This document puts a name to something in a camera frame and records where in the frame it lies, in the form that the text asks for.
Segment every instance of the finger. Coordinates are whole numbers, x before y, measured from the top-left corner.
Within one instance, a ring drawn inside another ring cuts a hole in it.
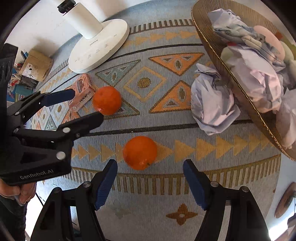
[[[29,199],[27,200],[27,202],[30,201],[30,200],[35,196],[35,194],[36,194],[36,187],[37,187],[37,183],[35,183],[35,188],[34,188],[32,194],[31,194],[31,196],[30,196]]]
[[[3,196],[15,196],[20,194],[20,188],[18,186],[8,186],[2,179],[0,179],[0,193]]]
[[[20,202],[26,203],[26,201],[31,197],[34,191],[35,183],[24,184],[20,189]]]

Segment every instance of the patterned carpet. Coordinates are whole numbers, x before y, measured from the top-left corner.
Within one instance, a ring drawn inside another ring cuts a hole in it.
[[[151,1],[113,17],[128,22],[129,37],[115,55],[88,74],[97,87],[118,89],[122,107],[90,136],[74,142],[70,174],[37,185],[45,202],[54,187],[75,188],[91,180],[110,158],[116,159],[118,175],[105,206],[97,212],[109,240],[194,240],[205,212],[195,204],[182,173],[186,158],[225,187],[248,186],[264,216],[272,202],[281,156],[246,112],[240,108],[241,115],[228,129],[210,137],[192,117],[195,64],[214,67],[191,20],[193,4]],[[80,37],[57,51],[49,76],[37,90],[59,91],[73,83],[76,74],[67,59]],[[27,127],[55,130],[92,112],[91,101],[78,113],[61,103],[41,109]],[[143,171],[131,169],[122,157],[125,143],[138,135],[152,138],[158,148],[155,164]],[[225,238],[229,214],[227,207],[220,240]],[[72,218],[78,227],[74,208]]]

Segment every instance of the metal bolt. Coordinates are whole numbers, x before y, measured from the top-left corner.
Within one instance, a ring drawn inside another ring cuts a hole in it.
[[[83,187],[88,188],[91,185],[91,182],[84,182]]]
[[[56,187],[52,190],[53,193],[59,193],[61,191],[61,188]]]
[[[58,158],[59,160],[64,160],[65,157],[66,157],[65,152],[63,152],[63,151],[59,151],[59,152],[57,153],[57,158]]]
[[[64,129],[63,129],[63,132],[64,133],[69,133],[71,131],[71,129],[69,128],[69,127],[65,127]]]
[[[248,192],[248,191],[249,191],[248,187],[246,187],[246,186],[242,186],[242,190],[243,190],[244,192]]]
[[[219,183],[217,183],[216,181],[212,181],[211,186],[216,188],[219,186]]]

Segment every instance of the crumpled paper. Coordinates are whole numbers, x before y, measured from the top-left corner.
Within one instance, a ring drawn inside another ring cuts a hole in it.
[[[196,64],[200,75],[191,86],[191,111],[199,127],[207,135],[221,133],[239,116],[231,90],[226,86],[215,86],[220,79],[216,70]]]
[[[287,89],[276,115],[276,128],[281,135],[282,145],[291,149],[296,141],[296,89]]]
[[[227,67],[243,87],[257,110],[276,112],[284,94],[283,77],[261,56],[245,46],[228,46],[234,56],[226,61]]]
[[[241,18],[236,16],[236,14],[230,9],[224,10],[223,8],[220,8],[209,12],[207,15],[214,28],[223,28],[232,24],[247,26],[243,21],[241,21]]]
[[[279,59],[280,52],[265,41],[265,36],[257,33],[253,27],[248,27],[230,9],[218,9],[208,13],[213,30],[224,42],[235,42],[256,49],[256,52],[265,58],[278,73],[286,67]]]

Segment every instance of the mandarin orange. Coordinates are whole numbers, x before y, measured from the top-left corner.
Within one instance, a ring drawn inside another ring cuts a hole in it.
[[[93,96],[93,106],[103,115],[113,115],[121,107],[121,95],[112,86],[102,87]]]
[[[157,146],[155,142],[144,136],[134,137],[123,148],[123,159],[135,170],[144,170],[156,159]]]

